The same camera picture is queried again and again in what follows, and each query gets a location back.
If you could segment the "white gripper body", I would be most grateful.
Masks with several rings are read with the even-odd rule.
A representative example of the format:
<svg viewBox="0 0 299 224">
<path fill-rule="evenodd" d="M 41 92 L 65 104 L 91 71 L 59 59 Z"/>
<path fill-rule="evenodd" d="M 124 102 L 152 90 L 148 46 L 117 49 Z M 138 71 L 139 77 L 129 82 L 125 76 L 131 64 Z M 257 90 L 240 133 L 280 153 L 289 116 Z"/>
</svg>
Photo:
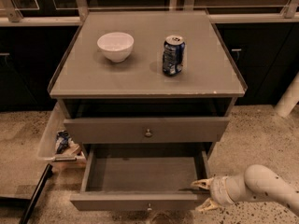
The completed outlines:
<svg viewBox="0 0 299 224">
<path fill-rule="evenodd" d="M 227 176 L 213 177 L 210 183 L 210 195 L 218 205 L 232 205 L 234 201 L 228 194 L 226 187 Z"/>
</svg>

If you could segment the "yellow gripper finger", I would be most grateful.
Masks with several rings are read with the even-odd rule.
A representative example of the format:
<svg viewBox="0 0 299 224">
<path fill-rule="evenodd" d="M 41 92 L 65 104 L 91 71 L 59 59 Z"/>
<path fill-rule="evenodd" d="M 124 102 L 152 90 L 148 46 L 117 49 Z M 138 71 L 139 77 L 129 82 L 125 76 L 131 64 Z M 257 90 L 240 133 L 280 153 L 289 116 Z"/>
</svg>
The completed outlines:
<svg viewBox="0 0 299 224">
<path fill-rule="evenodd" d="M 195 180 L 191 183 L 191 186 L 200 189 L 210 189 L 212 181 L 213 178 Z"/>
<path fill-rule="evenodd" d="M 221 206 L 215 202 L 212 198 L 207 198 L 202 204 L 195 208 L 198 212 L 205 212 L 210 210 L 216 210 L 221 208 Z"/>
</svg>

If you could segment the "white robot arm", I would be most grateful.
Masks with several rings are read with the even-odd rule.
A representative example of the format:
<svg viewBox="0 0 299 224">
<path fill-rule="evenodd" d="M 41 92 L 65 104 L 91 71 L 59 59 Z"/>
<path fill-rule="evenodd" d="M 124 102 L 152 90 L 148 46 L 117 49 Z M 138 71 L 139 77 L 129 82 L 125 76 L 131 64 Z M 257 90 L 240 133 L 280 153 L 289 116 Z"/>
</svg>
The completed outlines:
<svg viewBox="0 0 299 224">
<path fill-rule="evenodd" d="M 274 202 L 299 217 L 299 191 L 263 165 L 252 164 L 238 175 L 196 180 L 191 186 L 210 193 L 210 197 L 197 207 L 200 212 L 240 202 Z"/>
</svg>

